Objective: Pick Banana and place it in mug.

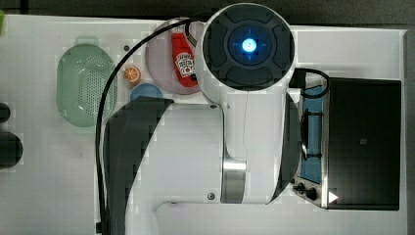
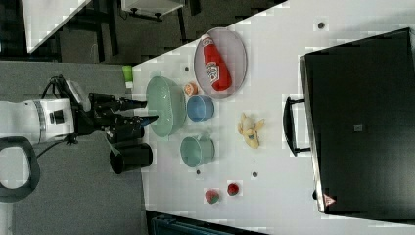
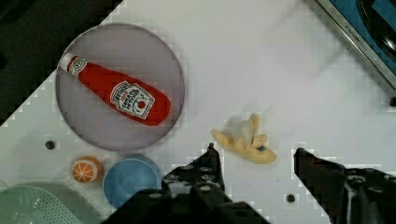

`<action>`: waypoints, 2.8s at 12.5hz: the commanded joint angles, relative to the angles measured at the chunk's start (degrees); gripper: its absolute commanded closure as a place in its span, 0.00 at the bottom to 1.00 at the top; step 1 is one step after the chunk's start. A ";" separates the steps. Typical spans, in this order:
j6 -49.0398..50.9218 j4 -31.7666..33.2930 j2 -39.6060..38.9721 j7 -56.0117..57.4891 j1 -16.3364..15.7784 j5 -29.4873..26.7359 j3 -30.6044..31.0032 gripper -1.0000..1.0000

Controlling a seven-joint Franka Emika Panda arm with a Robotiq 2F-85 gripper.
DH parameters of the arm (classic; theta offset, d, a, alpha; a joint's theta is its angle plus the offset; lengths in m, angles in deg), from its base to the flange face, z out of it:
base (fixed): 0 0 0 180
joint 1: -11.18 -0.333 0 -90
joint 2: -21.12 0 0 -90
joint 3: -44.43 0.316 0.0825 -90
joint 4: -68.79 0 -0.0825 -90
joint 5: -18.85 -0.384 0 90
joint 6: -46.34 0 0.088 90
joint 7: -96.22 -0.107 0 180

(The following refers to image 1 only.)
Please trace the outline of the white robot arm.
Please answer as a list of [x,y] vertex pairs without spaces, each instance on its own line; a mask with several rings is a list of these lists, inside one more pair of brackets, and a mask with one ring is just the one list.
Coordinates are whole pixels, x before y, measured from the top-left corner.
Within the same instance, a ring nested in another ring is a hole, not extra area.
[[159,235],[158,208],[268,204],[277,195],[296,41],[274,10],[227,6],[195,50],[203,105],[138,97],[106,124],[110,235]]

